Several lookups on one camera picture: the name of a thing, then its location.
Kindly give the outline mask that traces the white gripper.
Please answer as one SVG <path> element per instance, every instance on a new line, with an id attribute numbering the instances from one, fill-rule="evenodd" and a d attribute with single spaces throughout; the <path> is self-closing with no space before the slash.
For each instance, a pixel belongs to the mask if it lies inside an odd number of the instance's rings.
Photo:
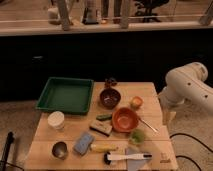
<path id="1" fill-rule="evenodd" d="M 159 102 L 163 111 L 163 125 L 167 125 L 168 122 L 171 122 L 176 116 L 176 112 L 173 110 L 174 104 L 163 95 L 159 96 Z"/>

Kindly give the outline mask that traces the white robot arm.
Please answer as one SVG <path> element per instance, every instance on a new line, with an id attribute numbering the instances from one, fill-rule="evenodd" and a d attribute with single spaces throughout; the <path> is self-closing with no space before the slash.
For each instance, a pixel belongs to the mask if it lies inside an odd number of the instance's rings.
<path id="1" fill-rule="evenodd" d="M 164 125 L 175 117 L 173 108 L 183 104 L 186 99 L 213 114 L 213 88 L 204 83 L 207 77 L 208 70 L 200 62 L 174 68 L 166 74 L 166 86 L 158 94 Z"/>

